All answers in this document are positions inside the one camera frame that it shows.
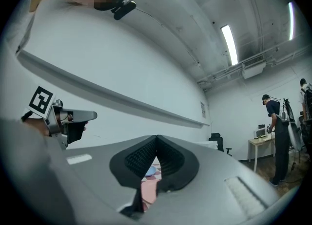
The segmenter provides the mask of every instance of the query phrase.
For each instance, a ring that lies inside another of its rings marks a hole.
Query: black pants
[[[301,125],[302,140],[307,148],[307,153],[312,159],[312,125]]]
[[[275,176],[273,181],[278,183],[285,179],[288,170],[290,137],[288,131],[275,134]]]

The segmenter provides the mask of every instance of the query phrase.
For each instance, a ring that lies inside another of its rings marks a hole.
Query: floor
[[[295,167],[293,171],[291,171],[293,162],[294,162],[294,153],[289,154],[289,165],[288,165],[288,174],[286,176],[285,181],[279,184],[276,187],[276,191],[279,196],[282,197],[286,194],[290,189],[299,186],[302,182],[302,179],[305,177],[306,173],[309,170],[310,162],[308,154],[302,152],[301,159],[299,163],[299,156],[296,153],[295,156]],[[254,169],[254,161],[243,162],[242,164],[246,165],[250,169]],[[269,181],[270,178],[274,176],[275,173],[275,157],[268,157],[263,159],[258,159],[257,170],[256,173],[259,174],[266,181]]]
[[[143,209],[144,212],[146,212],[149,207],[151,206],[150,203],[146,202],[143,198],[144,195],[147,194],[146,191],[151,191],[150,187],[144,186],[144,182],[154,181],[154,180],[161,180],[161,168],[160,164],[152,164],[156,168],[156,172],[153,176],[144,177],[141,181],[141,191],[142,191],[142,201],[143,201]]]

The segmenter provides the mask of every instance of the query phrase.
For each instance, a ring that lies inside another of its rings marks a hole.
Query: fisheye lens view
[[[270,225],[309,201],[300,0],[8,1],[4,213],[25,213],[12,222]]]

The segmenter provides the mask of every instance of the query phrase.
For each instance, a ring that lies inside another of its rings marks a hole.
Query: white t-shirt
[[[7,23],[0,41],[0,117],[20,119],[37,84],[17,56],[29,40],[35,13],[29,12],[31,0],[21,0]]]
[[[301,89],[303,89],[303,90],[306,91],[306,90],[308,89],[308,87],[309,87],[308,84],[304,84],[304,85],[301,87]],[[304,92],[301,91],[301,89],[300,89],[300,103],[301,103],[301,104],[304,104]]]

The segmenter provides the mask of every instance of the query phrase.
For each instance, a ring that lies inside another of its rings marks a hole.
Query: cable
[[[25,122],[25,120],[27,119],[27,118],[29,118],[31,115],[33,115],[33,112],[32,111],[29,111],[29,112],[27,112],[22,118],[20,118],[21,119],[21,121],[22,122]]]
[[[281,100],[280,98],[274,98],[274,97],[272,97],[272,96],[269,96],[270,98],[273,98],[273,99],[277,99],[277,100]]]
[[[208,115],[209,115],[209,120],[210,120],[210,128],[211,128],[211,134],[213,133],[213,121],[211,120],[210,116],[210,104],[208,103]]]
[[[275,132],[271,132],[271,140],[272,140],[272,143],[275,146]]]
[[[172,31],[170,31],[169,28],[167,28],[164,24],[160,23],[156,18],[154,18],[151,14],[143,11],[143,10],[140,10],[139,8],[136,8],[135,10],[137,11],[140,11],[146,15],[148,15],[150,18],[152,18],[154,21],[156,21],[158,23],[158,25],[160,25],[161,27],[163,27],[167,32],[169,32],[169,34],[171,34],[174,38],[176,38],[180,43],[181,45],[184,47],[184,49],[186,50],[186,52],[190,55],[190,57],[193,59],[193,61],[196,63],[196,65],[200,64],[199,61],[197,59],[194,58],[194,56],[189,52],[188,50],[188,47],[186,46],[186,44],[184,44],[181,39],[176,36]]]
[[[293,183],[298,182],[298,181],[301,181],[301,180],[303,180],[303,178],[300,178],[300,179],[298,179],[298,180],[296,180],[296,181],[293,181],[293,182],[282,181],[282,183],[293,184]]]
[[[68,116],[66,118],[68,118]],[[63,120],[60,120],[60,122],[64,121],[66,118],[64,118]]]

